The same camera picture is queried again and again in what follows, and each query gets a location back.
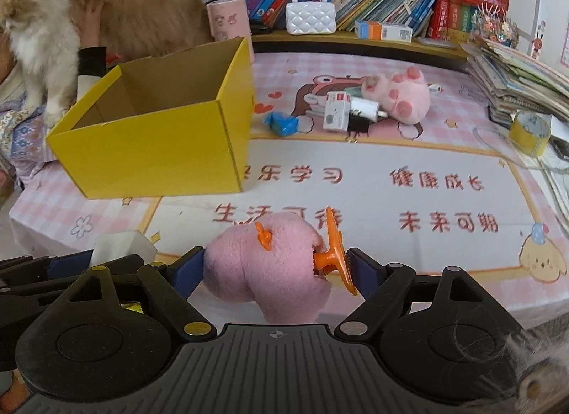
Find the white power adapter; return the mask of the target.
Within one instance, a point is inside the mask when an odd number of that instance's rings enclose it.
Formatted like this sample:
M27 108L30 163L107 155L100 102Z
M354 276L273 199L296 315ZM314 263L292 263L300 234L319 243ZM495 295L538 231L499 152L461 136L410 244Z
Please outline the white power adapter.
M326 96L323 129L347 131L351 118L375 123L379 118L388 116L377 102L353 96L347 91L331 91Z

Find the pink checkered table mat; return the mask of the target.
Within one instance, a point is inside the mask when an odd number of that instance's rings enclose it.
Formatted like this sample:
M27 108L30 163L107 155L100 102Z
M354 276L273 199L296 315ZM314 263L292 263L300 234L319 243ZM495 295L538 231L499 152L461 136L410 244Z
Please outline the pink checkered table mat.
M385 121L351 139L325 133L309 113L307 134L276 138L262 124L268 112L313 108L329 90L397 69L354 55L259 54L243 191L88 200L49 165L12 206L12 234L33 254L60 255L138 229L169 261L236 221L290 211L323 229L332 208L345 244L381 263L424 274L463 267L526 327L565 314L568 241L543 186L494 134L468 76L424 68L435 91L419 127Z

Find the white quilted pearl handbag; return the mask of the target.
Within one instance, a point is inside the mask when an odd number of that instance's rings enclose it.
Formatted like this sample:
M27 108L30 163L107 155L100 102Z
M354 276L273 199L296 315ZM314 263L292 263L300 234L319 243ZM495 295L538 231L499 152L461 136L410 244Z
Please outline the white quilted pearl handbag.
M332 35L336 32L336 7L328 0L286 5L286 31L292 36Z

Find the fluffy orange white cat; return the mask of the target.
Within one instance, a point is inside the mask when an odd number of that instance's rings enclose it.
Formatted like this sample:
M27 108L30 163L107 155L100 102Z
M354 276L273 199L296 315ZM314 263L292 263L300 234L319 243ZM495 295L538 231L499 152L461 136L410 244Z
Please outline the fluffy orange white cat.
M27 111L52 128L78 99L79 51L95 45L122 62L211 42L203 0L1 0L1 29L22 68Z

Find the pink pig plush toy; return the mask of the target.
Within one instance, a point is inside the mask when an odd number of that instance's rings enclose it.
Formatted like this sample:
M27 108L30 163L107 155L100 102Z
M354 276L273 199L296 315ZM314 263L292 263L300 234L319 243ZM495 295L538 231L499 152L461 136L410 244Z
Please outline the pink pig plush toy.
M345 259L333 209L325 210L328 239L298 214L266 214L234 224L206 247L203 283L230 302L255 302L267 323L313 323L332 290L336 271L358 293Z

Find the orange white medicine box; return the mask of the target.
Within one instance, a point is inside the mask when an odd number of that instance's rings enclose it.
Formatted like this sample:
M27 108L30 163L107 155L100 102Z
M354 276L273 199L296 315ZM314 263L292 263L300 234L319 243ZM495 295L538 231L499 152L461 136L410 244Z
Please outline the orange white medicine box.
M360 39L410 43L413 30L405 25L383 24L375 21L355 21L355 36Z

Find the pink sticker cup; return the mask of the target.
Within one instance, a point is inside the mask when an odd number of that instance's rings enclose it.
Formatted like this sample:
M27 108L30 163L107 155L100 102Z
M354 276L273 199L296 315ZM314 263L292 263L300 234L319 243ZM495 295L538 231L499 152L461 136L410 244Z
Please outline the pink sticker cup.
M255 61L246 0L218 0L206 5L210 32L216 41L245 38L251 62Z

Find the yellow cardboard box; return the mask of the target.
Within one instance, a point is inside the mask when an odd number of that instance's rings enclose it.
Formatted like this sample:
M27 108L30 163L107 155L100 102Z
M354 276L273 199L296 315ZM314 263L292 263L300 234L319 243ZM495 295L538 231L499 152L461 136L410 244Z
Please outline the yellow cardboard box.
M115 66L47 142L88 198L242 190L255 83L243 38Z

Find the yellow tape roll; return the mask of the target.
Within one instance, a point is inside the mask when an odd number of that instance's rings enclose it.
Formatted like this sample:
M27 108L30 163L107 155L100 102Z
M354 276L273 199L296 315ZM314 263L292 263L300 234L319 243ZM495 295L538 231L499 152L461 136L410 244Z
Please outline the yellow tape roll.
M541 157L551 138L546 119L533 112L516 112L508 138L518 150L531 157Z

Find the stack of papers and books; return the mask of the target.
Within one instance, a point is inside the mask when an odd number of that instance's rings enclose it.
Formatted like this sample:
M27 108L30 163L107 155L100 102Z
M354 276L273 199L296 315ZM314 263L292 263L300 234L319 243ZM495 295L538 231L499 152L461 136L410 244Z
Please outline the stack of papers and books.
M539 60L486 39L463 44L467 71L489 100L491 121L510 128L517 112L568 121L568 78Z

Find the pink plush paw slipper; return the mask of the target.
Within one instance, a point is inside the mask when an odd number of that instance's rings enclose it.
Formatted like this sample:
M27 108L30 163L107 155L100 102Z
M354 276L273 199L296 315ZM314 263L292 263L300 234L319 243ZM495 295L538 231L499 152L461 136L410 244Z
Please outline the pink plush paw slipper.
M364 99L374 101L391 118L406 125L416 125L430 108L430 90L424 74L416 66L392 76L380 74L363 80Z

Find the blue crumpled toy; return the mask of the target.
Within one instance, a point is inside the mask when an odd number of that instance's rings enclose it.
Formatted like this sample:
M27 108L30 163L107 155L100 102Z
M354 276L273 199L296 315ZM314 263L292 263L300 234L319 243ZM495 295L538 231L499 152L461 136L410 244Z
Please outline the blue crumpled toy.
M292 115L284 115L281 112L270 112L266 115L263 123L269 130L279 137L295 135L299 128L299 119Z

